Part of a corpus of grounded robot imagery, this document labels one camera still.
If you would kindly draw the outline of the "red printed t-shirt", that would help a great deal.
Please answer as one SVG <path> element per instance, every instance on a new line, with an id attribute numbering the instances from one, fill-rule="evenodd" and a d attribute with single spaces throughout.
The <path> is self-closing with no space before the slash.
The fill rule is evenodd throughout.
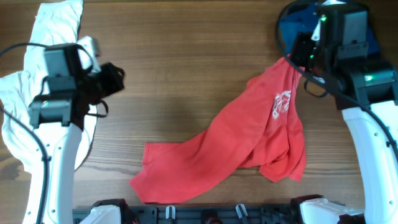
<path id="1" fill-rule="evenodd" d="M 281 58 L 249 80 L 202 133 L 181 143 L 148 142 L 143 169 L 130 180 L 140 201 L 186 202 L 238 168 L 258 167 L 273 182 L 300 181 L 306 156 L 295 107 L 299 80 L 299 72 Z"/>

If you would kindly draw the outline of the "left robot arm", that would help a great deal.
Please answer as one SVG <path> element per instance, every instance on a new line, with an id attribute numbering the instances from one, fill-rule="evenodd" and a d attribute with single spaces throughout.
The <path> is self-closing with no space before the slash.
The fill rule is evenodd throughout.
<path id="1" fill-rule="evenodd" d="M 34 97 L 29 124 L 41 155 L 34 165 L 24 223 L 72 223 L 75 159 L 91 105 L 124 89 L 124 70 L 108 62 L 93 71 L 78 44 L 46 47 L 49 93 Z"/>

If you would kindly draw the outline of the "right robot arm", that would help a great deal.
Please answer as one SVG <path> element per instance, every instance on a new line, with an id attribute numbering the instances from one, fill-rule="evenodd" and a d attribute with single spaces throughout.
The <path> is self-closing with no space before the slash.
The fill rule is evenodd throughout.
<path id="1" fill-rule="evenodd" d="M 350 1 L 316 4 L 316 28 L 299 34 L 290 53 L 294 68 L 334 96 L 353 138 L 365 199 L 362 210 L 304 200 L 304 223 L 397 222 L 397 70 L 369 56 L 368 12 Z"/>

